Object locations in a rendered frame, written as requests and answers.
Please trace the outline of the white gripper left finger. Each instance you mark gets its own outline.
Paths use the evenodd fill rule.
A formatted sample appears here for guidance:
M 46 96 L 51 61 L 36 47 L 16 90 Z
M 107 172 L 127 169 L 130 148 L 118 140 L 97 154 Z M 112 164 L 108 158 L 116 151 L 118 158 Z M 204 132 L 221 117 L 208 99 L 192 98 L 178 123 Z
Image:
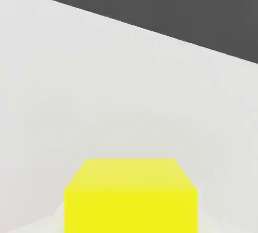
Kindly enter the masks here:
M 62 202 L 52 215 L 7 233 L 65 233 L 64 207 Z

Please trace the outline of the small yellow cube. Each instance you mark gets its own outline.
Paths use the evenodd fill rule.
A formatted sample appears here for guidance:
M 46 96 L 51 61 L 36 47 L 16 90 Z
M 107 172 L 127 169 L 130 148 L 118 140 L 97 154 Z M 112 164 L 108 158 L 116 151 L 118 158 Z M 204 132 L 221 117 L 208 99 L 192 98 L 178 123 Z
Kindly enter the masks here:
M 198 191 L 175 159 L 86 159 L 64 191 L 64 233 L 198 233 Z

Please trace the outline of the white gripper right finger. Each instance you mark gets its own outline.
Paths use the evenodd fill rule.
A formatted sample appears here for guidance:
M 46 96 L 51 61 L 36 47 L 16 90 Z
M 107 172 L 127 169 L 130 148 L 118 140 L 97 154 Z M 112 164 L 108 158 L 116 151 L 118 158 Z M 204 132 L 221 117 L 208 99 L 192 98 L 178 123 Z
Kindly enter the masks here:
M 199 211 L 198 233 L 240 233 L 240 229 Z

